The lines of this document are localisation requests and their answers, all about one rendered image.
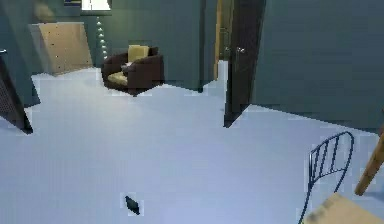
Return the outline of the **dark brown room door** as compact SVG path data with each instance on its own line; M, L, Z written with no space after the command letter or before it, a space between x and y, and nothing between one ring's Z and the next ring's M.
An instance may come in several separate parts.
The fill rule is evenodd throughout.
M250 105L266 0L234 0L224 127ZM245 49L244 54L236 48Z

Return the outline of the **yellow cushion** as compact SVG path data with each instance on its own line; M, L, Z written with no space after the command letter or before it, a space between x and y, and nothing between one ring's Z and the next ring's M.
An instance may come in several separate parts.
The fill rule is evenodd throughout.
M130 45L128 47L128 61L134 62L148 56L149 47L144 45Z

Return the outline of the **bright window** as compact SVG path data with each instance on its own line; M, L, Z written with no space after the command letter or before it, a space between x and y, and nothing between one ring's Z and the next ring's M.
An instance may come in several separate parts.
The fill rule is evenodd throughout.
M109 0L81 0L81 9L86 11L108 11L111 6Z

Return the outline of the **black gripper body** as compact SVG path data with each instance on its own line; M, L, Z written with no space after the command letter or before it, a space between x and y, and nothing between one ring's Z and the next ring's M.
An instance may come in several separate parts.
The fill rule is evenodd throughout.
M127 208L132 211L133 213L135 213L136 215L139 215L140 214L140 208L139 208L139 204L134 201L132 198L130 198L129 196L126 196L125 197L125 201L126 201L126 206Z

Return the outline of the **pale beaded floor lamp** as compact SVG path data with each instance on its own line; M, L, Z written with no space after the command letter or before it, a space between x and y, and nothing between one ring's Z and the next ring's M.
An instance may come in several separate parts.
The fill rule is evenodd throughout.
M103 24L101 22L100 17L96 17L96 27L97 27L97 38L98 38L99 46L101 49L102 58L106 59L108 57L108 50L107 50L108 48L106 46Z

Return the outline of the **light wooden chest of drawers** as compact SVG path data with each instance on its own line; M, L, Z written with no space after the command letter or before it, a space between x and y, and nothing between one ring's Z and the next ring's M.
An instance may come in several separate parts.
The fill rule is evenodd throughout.
M83 22L37 23L28 28L45 73L58 76L93 66Z

